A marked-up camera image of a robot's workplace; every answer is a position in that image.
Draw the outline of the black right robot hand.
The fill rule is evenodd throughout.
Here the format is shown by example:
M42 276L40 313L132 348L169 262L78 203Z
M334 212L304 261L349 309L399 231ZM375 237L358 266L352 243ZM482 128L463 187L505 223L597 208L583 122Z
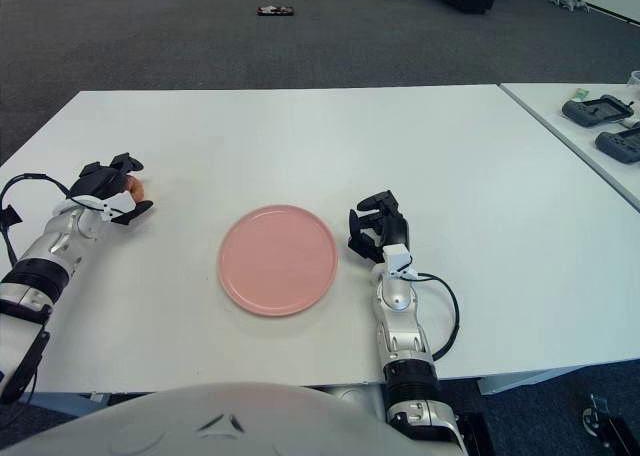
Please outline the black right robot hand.
M349 211L348 247L376 264L384 262L383 248L403 244L409 248L409 226L390 190L361 200Z

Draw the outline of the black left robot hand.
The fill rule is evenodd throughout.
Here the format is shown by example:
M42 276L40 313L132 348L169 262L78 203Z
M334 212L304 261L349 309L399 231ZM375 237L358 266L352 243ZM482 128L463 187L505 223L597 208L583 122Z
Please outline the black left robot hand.
M109 165L86 165L67 193L67 199L96 211L104 221L128 225L153 207L145 199L142 182L133 176L144 165L129 153L115 156Z

